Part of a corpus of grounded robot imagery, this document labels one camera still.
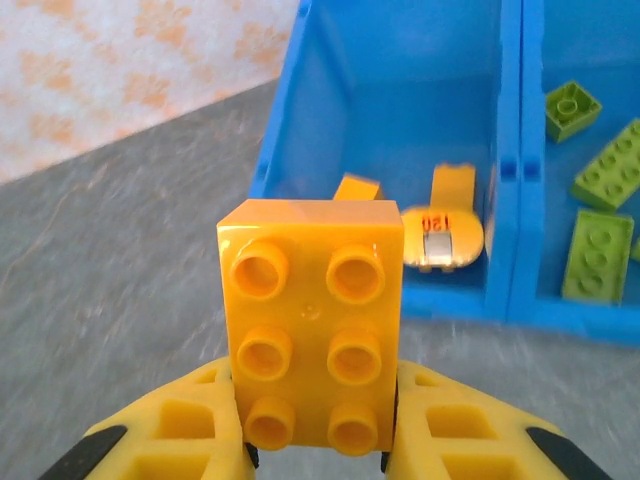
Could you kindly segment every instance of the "orange duplo brick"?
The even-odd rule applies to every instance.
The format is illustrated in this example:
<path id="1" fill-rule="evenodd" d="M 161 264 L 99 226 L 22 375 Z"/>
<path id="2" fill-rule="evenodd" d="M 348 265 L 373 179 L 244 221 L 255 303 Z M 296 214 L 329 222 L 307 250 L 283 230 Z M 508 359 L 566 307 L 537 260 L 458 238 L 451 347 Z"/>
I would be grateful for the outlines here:
<path id="1" fill-rule="evenodd" d="M 334 200 L 384 200 L 380 183 L 347 173 L 333 196 Z"/>
<path id="2" fill-rule="evenodd" d="M 386 200 L 252 199 L 219 223 L 245 441 L 391 449 L 403 238 Z"/>

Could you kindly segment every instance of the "wall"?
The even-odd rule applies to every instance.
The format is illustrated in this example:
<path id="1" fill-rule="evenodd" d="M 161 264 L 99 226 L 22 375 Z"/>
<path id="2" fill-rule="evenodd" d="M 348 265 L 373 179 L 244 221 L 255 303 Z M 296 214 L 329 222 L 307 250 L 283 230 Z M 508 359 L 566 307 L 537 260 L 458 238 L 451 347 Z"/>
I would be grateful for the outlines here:
<path id="1" fill-rule="evenodd" d="M 276 77 L 298 0 L 0 0 L 0 182 Z"/>

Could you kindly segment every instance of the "toy brick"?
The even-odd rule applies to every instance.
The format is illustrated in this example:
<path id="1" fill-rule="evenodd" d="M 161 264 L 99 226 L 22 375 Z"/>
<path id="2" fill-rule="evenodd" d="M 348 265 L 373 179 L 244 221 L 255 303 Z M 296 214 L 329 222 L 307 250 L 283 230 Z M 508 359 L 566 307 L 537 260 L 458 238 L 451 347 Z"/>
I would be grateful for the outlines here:
<path id="1" fill-rule="evenodd" d="M 248 442 L 391 448 L 403 238 L 389 200 L 251 199 L 218 224 Z"/>
<path id="2" fill-rule="evenodd" d="M 340 182 L 334 200 L 384 200 L 380 183 L 347 173 Z"/>
<path id="3" fill-rule="evenodd" d="M 571 193 L 587 205 L 617 210 L 640 186 L 640 120 L 628 125 L 582 172 Z"/>
<path id="4" fill-rule="evenodd" d="M 547 94 L 547 134 L 557 143 L 591 126 L 602 105 L 575 81 Z"/>
<path id="5" fill-rule="evenodd" d="M 631 250 L 631 258 L 636 262 L 640 262 L 640 238 L 636 241 L 633 249 Z"/>
<path id="6" fill-rule="evenodd" d="M 619 303 L 624 292 L 633 218 L 578 212 L 562 295 L 573 300 Z"/>

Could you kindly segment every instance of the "bin compartment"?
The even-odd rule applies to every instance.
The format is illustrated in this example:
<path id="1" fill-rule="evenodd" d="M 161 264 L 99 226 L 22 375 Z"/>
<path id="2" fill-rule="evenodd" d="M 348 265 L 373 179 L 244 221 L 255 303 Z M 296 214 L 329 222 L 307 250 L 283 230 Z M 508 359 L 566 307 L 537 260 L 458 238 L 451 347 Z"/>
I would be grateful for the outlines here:
<path id="1" fill-rule="evenodd" d="M 405 270 L 405 315 L 503 320 L 518 229 L 520 1 L 300 4 L 251 197 L 332 198 L 345 173 L 400 209 L 441 163 L 476 168 L 487 251 L 445 274 Z"/>
<path id="2" fill-rule="evenodd" d="M 525 0 L 522 49 L 521 205 L 509 317 L 513 323 L 640 344 L 640 263 L 631 260 L 622 302 L 564 300 L 562 284 L 580 208 L 576 175 L 640 117 L 640 2 Z M 593 125 L 556 144 L 545 136 L 545 96 L 576 81 L 601 105 Z M 640 168 L 640 142 L 637 149 Z M 640 193 L 616 213 L 634 218 Z"/>

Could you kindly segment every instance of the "lime green duplo brick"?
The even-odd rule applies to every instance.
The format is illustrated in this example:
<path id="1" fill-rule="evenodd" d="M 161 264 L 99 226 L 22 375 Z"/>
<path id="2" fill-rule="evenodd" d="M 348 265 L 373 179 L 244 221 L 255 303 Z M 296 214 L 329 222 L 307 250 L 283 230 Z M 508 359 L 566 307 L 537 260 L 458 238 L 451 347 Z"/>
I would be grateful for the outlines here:
<path id="1" fill-rule="evenodd" d="M 562 296 L 619 303 L 631 253 L 633 218 L 580 210 L 573 229 Z"/>
<path id="2" fill-rule="evenodd" d="M 547 135 L 562 142 L 591 126 L 602 105 L 575 81 L 547 94 Z"/>
<path id="3" fill-rule="evenodd" d="M 587 205 L 615 211 L 639 186 L 640 119 L 635 119 L 578 174 L 571 193 Z"/>
<path id="4" fill-rule="evenodd" d="M 631 250 L 631 258 L 633 258 L 636 262 L 640 262 L 640 238 L 636 241 L 633 250 Z"/>

